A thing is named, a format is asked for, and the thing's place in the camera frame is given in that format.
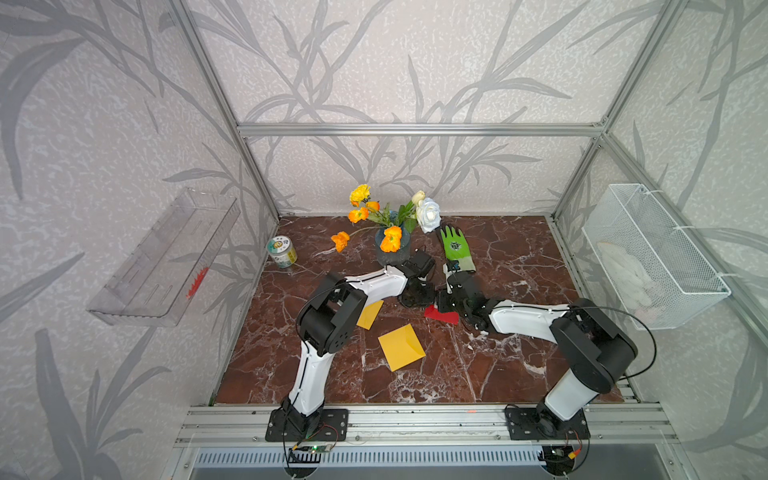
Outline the red envelope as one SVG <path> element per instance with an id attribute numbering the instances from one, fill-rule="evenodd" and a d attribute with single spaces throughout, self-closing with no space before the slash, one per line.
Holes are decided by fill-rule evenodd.
<path id="1" fill-rule="evenodd" d="M 456 312 L 440 312 L 439 309 L 430 305 L 424 310 L 424 316 L 428 319 L 437 320 L 451 325 L 459 324 L 459 315 Z"/>

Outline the yellow envelope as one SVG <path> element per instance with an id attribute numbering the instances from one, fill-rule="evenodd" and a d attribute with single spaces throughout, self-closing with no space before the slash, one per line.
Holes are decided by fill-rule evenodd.
<path id="1" fill-rule="evenodd" d="M 379 300 L 374 303 L 371 303 L 370 305 L 367 305 L 361 312 L 361 315 L 356 322 L 356 326 L 360 327 L 365 330 L 369 330 L 374 321 L 376 320 L 381 308 L 383 306 L 383 301 Z"/>
<path id="2" fill-rule="evenodd" d="M 411 324 L 407 324 L 378 338 L 389 369 L 395 372 L 426 356 Z"/>

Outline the yellow envelope front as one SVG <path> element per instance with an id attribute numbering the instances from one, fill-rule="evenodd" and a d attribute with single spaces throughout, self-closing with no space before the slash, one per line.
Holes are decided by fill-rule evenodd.
<path id="1" fill-rule="evenodd" d="M 411 324 L 407 324 L 378 338 L 389 369 L 395 372 L 426 356 Z"/>

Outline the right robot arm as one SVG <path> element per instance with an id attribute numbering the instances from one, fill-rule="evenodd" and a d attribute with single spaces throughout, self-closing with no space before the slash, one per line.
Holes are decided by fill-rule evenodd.
<path id="1" fill-rule="evenodd" d="M 523 335 L 555 344 L 568 369 L 536 407 L 534 421 L 551 430 L 574 419 L 595 397 L 612 390 L 636 359 L 629 336 L 589 299 L 552 306 L 486 297 L 471 271 L 446 274 L 438 310 L 454 312 L 488 334 Z"/>

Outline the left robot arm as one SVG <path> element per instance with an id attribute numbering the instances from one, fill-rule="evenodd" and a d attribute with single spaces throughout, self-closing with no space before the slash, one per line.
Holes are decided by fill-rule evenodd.
<path id="1" fill-rule="evenodd" d="M 349 340 L 365 308 L 390 297 L 407 306 L 434 299 L 427 277 L 434 259 L 417 251 L 404 262 L 358 276 L 330 272 L 296 320 L 301 357 L 294 385 L 282 402 L 294 422 L 317 418 L 325 403 L 325 386 L 334 355 Z"/>

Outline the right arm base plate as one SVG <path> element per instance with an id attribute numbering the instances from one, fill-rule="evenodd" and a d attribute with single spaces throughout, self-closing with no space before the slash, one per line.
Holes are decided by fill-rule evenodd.
<path id="1" fill-rule="evenodd" d="M 589 440 L 591 434 L 583 409 L 569 420 L 562 420 L 543 403 L 535 407 L 508 404 L 504 418 L 511 440 L 566 441 Z"/>

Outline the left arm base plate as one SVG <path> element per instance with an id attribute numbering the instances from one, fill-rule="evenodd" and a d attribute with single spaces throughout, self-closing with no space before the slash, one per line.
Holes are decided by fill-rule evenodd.
<path id="1" fill-rule="evenodd" d="M 267 442 L 344 441 L 349 425 L 348 409 L 321 409 L 305 416 L 295 409 L 273 410 L 267 424 Z"/>

